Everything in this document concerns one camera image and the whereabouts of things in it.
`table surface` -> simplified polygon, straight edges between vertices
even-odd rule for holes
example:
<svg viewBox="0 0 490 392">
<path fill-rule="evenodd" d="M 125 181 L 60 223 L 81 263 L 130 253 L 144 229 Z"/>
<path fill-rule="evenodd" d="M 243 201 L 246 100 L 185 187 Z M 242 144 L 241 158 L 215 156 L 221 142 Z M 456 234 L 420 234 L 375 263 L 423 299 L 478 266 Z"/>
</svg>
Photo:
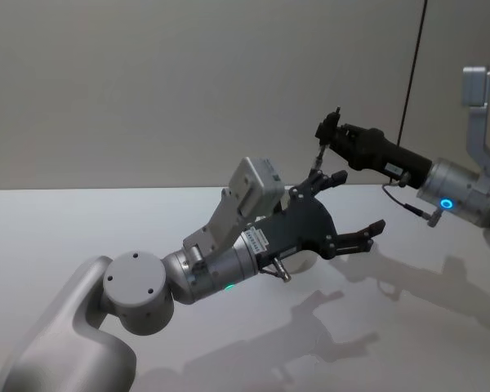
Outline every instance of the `table surface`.
<svg viewBox="0 0 490 392">
<path fill-rule="evenodd" d="M 403 201 L 431 207 L 406 189 Z M 94 255 L 165 256 L 200 227 L 217 188 L 0 191 L 0 367 L 65 280 Z M 446 214 L 431 229 L 377 185 L 320 196 L 338 231 L 385 219 L 369 254 L 287 262 L 293 280 L 260 275 L 177 305 L 154 336 L 102 329 L 136 352 L 131 391 L 490 392 L 490 249 Z"/>
</svg>

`white wall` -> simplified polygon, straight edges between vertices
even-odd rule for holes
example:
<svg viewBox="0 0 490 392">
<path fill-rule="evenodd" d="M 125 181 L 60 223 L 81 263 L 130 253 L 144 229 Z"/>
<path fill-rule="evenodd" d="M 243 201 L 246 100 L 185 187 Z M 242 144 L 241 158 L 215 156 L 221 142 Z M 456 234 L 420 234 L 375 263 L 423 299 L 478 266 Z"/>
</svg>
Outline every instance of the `white wall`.
<svg viewBox="0 0 490 392">
<path fill-rule="evenodd" d="M 0 0 L 0 189 L 294 183 L 337 105 L 396 141 L 421 3 Z"/>
<path fill-rule="evenodd" d="M 466 153 L 465 65 L 490 65 L 490 0 L 430 0 L 402 146 L 478 170 Z"/>
<path fill-rule="evenodd" d="M 218 188 L 0 191 L 0 367 L 83 261 L 165 256 L 219 198 Z M 386 219 L 371 253 L 295 256 L 290 268 L 307 262 L 290 283 L 260 275 L 179 304 L 153 336 L 108 317 L 102 329 L 137 354 L 133 392 L 490 392 L 490 249 L 480 230 L 450 214 L 429 228 L 377 185 L 320 199 L 340 233 Z"/>
</svg>

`gray wall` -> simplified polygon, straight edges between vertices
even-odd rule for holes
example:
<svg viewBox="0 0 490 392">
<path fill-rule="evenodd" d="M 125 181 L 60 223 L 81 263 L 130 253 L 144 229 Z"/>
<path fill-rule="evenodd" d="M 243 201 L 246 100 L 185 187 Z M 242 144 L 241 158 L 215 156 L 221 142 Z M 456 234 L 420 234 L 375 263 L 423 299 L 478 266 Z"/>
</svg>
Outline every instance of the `gray wall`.
<svg viewBox="0 0 490 392">
<path fill-rule="evenodd" d="M 222 185 L 246 155 L 293 183 L 337 105 L 396 141 L 421 7 L 0 0 L 0 189 Z"/>
<path fill-rule="evenodd" d="M 485 64 L 490 65 L 490 0 L 430 0 L 402 145 L 478 170 L 466 154 L 461 71 Z"/>
</svg>

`silver bracket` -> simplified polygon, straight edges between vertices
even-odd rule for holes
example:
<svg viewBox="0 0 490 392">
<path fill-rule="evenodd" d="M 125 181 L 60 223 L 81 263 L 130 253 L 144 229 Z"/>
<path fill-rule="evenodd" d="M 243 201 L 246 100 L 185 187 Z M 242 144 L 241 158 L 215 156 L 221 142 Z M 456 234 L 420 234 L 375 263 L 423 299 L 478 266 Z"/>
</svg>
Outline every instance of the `silver bracket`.
<svg viewBox="0 0 490 392">
<path fill-rule="evenodd" d="M 183 240 L 187 254 L 197 255 L 192 260 L 195 264 L 219 256 L 234 245 L 248 224 L 270 215 L 284 192 L 285 185 L 269 159 L 244 158 L 229 187 L 221 191 L 211 219 Z"/>
<path fill-rule="evenodd" d="M 466 151 L 481 167 L 476 190 L 483 194 L 490 190 L 490 149 L 486 146 L 489 99 L 489 68 L 465 67 L 462 103 L 470 108 Z"/>
</svg>

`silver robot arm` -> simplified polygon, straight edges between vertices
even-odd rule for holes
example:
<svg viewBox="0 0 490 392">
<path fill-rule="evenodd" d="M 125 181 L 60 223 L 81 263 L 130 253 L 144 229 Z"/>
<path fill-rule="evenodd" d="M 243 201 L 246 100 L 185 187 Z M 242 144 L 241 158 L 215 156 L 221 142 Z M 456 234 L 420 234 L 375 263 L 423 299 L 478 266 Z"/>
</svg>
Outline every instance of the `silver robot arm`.
<svg viewBox="0 0 490 392">
<path fill-rule="evenodd" d="M 326 176 L 316 170 L 290 188 L 281 208 L 285 190 L 270 162 L 245 158 L 211 219 L 177 252 L 162 259 L 128 252 L 84 263 L 7 360 L 0 392 L 127 392 L 136 356 L 98 330 L 108 314 L 129 332 L 150 335 L 167 326 L 174 301 L 192 304 L 258 273 L 288 282 L 283 258 L 293 253 L 312 250 L 332 259 L 368 252 L 385 222 L 338 234 L 314 197 L 345 181 L 345 171 Z M 276 272 L 265 269 L 269 265 Z"/>
<path fill-rule="evenodd" d="M 319 124 L 319 155 L 323 160 L 328 147 L 344 158 L 355 170 L 372 169 L 395 180 L 383 185 L 383 190 L 399 205 L 437 225 L 444 211 L 484 228 L 490 246 L 490 149 L 486 146 L 487 118 L 490 95 L 488 67 L 465 67 L 463 70 L 463 105 L 470 109 L 466 137 L 468 154 L 481 168 L 475 173 L 446 159 L 432 163 L 429 159 L 389 142 L 382 131 L 364 129 L 349 124 L 338 126 L 339 109 Z M 432 213 L 424 212 L 393 197 L 387 187 L 411 186 L 418 189 L 417 197 L 435 206 Z"/>
</svg>

